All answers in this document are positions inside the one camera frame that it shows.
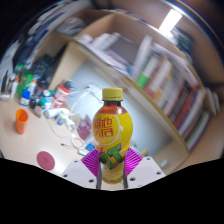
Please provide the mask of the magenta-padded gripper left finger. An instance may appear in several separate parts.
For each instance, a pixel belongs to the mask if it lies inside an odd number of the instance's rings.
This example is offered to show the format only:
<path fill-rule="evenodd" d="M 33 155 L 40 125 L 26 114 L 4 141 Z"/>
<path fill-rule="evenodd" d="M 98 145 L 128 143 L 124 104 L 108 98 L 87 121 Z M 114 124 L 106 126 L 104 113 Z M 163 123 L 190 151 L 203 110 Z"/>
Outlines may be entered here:
<path fill-rule="evenodd" d="M 97 150 L 90 151 L 81 160 L 73 160 L 61 177 L 84 188 L 100 189 L 102 172 Z"/>

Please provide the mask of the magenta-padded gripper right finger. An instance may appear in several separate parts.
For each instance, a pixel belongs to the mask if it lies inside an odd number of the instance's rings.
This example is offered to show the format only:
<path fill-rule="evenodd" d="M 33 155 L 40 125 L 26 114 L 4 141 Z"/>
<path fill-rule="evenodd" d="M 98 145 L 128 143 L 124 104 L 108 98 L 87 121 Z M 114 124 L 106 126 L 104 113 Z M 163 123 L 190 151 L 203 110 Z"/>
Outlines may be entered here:
<path fill-rule="evenodd" d="M 129 148 L 124 158 L 123 184 L 125 189 L 143 187 L 165 177 L 152 157 L 144 157 Z"/>

